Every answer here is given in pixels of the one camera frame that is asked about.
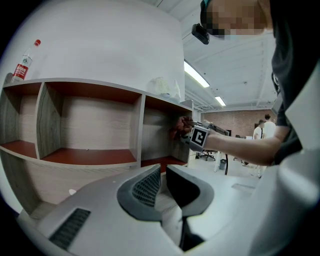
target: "black t-shirt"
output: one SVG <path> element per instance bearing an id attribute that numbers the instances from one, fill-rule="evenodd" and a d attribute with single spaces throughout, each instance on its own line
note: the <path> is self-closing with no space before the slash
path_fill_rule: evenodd
<path id="1" fill-rule="evenodd" d="M 313 1 L 296 4 L 289 0 L 270 0 L 270 8 L 276 43 L 272 70 L 283 99 L 276 125 L 290 127 L 274 158 L 274 163 L 279 164 L 286 156 L 302 149 L 285 111 L 308 81 L 319 59 L 318 14 Z"/>

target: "ceiling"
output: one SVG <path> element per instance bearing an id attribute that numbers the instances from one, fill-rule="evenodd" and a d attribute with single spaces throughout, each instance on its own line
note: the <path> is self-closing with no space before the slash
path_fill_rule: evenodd
<path id="1" fill-rule="evenodd" d="M 201 0 L 141 0 L 181 23 L 184 59 L 210 84 L 203 88 L 185 74 L 185 99 L 201 112 L 270 109 L 277 97 L 271 80 L 275 50 L 272 32 L 250 38 L 219 40 L 204 45 L 191 34 L 200 22 Z M 220 96 L 222 107 L 215 97 Z"/>

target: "neck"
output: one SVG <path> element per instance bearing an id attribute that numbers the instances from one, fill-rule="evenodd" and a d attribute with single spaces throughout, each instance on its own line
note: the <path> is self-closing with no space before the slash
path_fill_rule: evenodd
<path id="1" fill-rule="evenodd" d="M 267 30 L 272 30 L 274 27 L 273 27 L 272 17 L 271 17 L 270 0 L 258 0 L 258 3 L 265 16 L 265 21 L 266 21 L 265 28 Z"/>

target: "fluorescent light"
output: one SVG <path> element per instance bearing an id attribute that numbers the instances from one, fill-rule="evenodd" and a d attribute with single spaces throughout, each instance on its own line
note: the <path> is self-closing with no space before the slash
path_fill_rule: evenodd
<path id="1" fill-rule="evenodd" d="M 184 62 L 184 71 L 187 72 L 190 76 L 192 76 L 200 85 L 204 88 L 209 87 L 210 85 L 206 80 L 197 72 L 195 69 L 190 66 L 188 63 Z"/>
<path id="2" fill-rule="evenodd" d="M 215 97 L 215 99 L 221 104 L 221 106 L 225 106 L 226 105 L 220 96 Z"/>

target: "person in white shirt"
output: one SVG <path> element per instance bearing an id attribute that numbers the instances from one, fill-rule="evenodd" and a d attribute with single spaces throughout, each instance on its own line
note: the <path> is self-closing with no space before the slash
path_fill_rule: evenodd
<path id="1" fill-rule="evenodd" d="M 264 123 L 263 133 L 265 134 L 266 138 L 272 138 L 276 131 L 276 124 L 270 121 L 270 115 L 266 114 L 264 116 L 266 122 Z"/>
<path id="2" fill-rule="evenodd" d="M 253 139 L 254 140 L 259 140 L 259 139 L 263 139 L 264 138 L 264 132 L 263 132 L 263 128 L 265 127 L 265 121 L 263 120 L 259 120 L 259 126 L 257 126 L 254 129 L 253 132 Z"/>

